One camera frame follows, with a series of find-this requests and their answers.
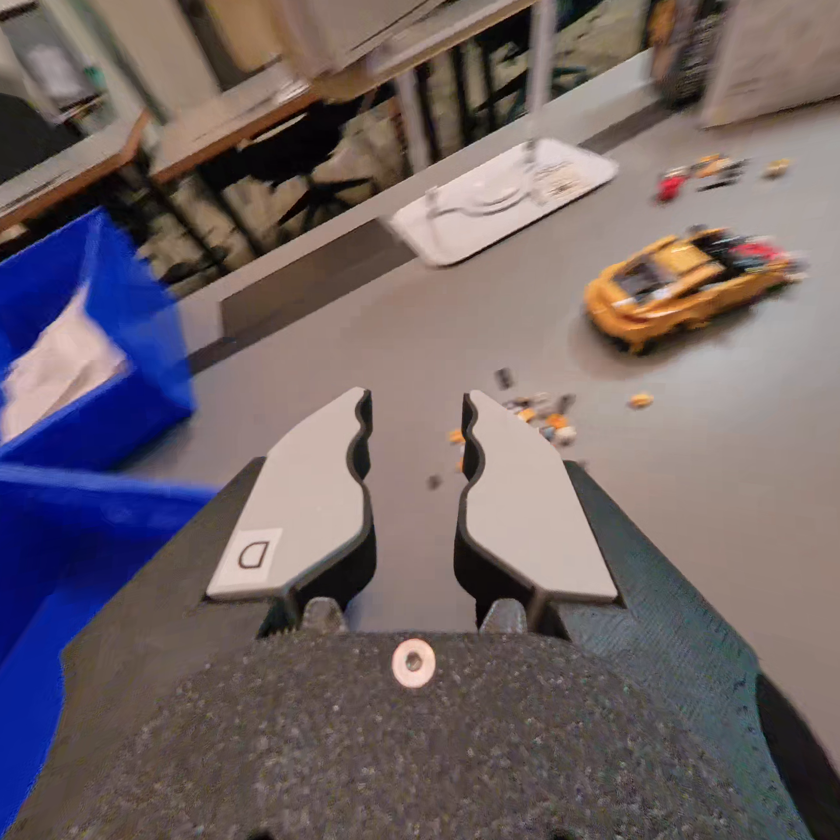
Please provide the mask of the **yellow lego car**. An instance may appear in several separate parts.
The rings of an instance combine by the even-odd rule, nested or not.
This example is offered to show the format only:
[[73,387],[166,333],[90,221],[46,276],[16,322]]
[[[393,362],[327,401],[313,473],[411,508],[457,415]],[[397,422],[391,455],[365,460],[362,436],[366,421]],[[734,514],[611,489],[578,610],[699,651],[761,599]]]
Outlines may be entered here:
[[806,260],[774,239],[694,226],[604,268],[585,288],[591,325],[629,354],[802,281]]

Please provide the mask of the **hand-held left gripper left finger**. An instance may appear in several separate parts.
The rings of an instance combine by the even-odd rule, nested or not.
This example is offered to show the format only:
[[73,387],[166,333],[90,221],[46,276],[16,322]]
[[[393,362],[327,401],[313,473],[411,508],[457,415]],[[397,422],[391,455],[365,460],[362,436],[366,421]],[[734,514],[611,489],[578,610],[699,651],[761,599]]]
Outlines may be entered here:
[[275,598],[302,614],[315,598],[342,611],[376,566],[371,495],[372,393],[352,387],[292,428],[266,455],[205,596]]

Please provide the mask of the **white numbered paper bag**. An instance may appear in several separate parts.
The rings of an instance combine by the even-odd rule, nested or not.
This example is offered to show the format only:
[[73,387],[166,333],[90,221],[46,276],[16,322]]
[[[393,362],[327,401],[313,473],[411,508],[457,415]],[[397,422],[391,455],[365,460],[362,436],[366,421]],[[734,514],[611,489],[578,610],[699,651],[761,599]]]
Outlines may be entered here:
[[838,1],[730,2],[701,102],[702,128],[838,95]]

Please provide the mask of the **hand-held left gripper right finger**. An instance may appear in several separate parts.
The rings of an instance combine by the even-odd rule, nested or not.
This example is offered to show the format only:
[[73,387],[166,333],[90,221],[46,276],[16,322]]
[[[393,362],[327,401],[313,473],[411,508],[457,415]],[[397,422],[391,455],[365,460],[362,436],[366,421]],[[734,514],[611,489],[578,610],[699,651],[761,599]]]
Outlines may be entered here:
[[458,501],[455,577],[482,621],[494,602],[529,621],[549,604],[617,603],[592,525],[556,447],[482,391],[464,394],[466,485]]

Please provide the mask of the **black office chair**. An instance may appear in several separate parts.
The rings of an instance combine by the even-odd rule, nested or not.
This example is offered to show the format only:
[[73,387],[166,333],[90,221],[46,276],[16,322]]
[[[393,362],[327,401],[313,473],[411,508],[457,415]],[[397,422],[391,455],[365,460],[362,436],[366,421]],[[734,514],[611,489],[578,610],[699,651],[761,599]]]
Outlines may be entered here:
[[394,98],[395,90],[388,82],[363,96],[347,102],[318,102],[296,122],[278,127],[251,140],[242,150],[232,148],[197,166],[196,172],[210,193],[223,200],[224,189],[250,176],[276,187],[294,178],[304,182],[304,192],[277,225],[283,226],[303,215],[301,231],[312,228],[319,211],[331,208],[346,211],[351,204],[342,194],[351,189],[369,186],[372,194],[380,187],[373,176],[345,177],[333,181],[317,181],[314,173],[331,157],[341,142],[343,129],[359,114]]

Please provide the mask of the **light wooden desk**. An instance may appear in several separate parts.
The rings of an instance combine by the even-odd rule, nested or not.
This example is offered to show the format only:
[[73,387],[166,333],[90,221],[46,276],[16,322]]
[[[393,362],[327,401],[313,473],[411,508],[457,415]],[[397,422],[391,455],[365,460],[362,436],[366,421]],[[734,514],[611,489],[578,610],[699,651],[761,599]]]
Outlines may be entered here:
[[[150,177],[163,185],[308,109],[317,96],[284,64],[194,108],[163,127]],[[2,184],[1,230],[20,225],[135,162],[151,114],[133,108],[105,129]]]

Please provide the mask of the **pile of small lego pieces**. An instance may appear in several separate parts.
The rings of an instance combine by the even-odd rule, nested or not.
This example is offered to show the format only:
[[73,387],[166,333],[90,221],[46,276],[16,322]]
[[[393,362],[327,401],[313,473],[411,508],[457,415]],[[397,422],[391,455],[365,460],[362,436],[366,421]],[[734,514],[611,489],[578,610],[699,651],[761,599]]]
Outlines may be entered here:
[[573,394],[553,396],[548,392],[502,398],[501,406],[526,425],[535,428],[554,447],[572,445],[576,430],[568,418]]

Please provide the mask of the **white book stand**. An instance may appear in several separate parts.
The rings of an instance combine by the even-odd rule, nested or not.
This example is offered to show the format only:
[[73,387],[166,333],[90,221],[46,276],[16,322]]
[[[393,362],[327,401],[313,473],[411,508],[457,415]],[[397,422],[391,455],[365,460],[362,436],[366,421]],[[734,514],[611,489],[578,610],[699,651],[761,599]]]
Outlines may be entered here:
[[[429,166],[415,69],[523,9],[531,10],[524,140],[441,186],[430,186],[424,197],[397,210],[388,222],[427,266],[463,263],[593,193],[617,174],[614,161],[552,139],[544,128],[553,77],[555,2],[442,2],[352,65],[315,78],[304,76],[284,54],[284,36],[271,4],[283,56],[320,98],[335,103],[355,99],[387,82],[395,84],[414,172]],[[589,191],[571,201],[537,203],[531,195],[534,171],[562,161],[587,173]]]

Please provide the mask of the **lego set box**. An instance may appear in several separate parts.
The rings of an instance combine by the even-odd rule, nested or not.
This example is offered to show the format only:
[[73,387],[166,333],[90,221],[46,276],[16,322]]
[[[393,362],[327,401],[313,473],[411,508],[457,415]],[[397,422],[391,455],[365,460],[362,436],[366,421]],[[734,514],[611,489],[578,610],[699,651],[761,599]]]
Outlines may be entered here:
[[704,95],[727,11],[726,1],[651,2],[645,28],[650,80],[667,108]]

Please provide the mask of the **blue storage bin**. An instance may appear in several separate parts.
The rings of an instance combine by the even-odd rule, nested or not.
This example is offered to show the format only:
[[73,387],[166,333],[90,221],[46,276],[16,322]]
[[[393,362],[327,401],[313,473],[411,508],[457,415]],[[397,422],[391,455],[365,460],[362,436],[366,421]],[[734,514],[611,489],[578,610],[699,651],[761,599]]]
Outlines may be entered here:
[[2,379],[86,281],[87,313],[129,369],[2,443],[4,464],[109,469],[195,411],[175,301],[102,209],[2,263]]
[[216,494],[213,487],[2,465],[2,834],[56,735],[65,647]]

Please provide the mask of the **white paper sheet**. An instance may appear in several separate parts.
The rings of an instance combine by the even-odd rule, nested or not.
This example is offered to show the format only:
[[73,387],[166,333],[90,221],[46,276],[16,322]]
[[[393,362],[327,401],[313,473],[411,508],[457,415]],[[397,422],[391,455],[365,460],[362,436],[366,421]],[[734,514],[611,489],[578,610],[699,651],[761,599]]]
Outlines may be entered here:
[[126,354],[87,312],[90,282],[80,285],[33,347],[2,379],[2,443],[129,369]]

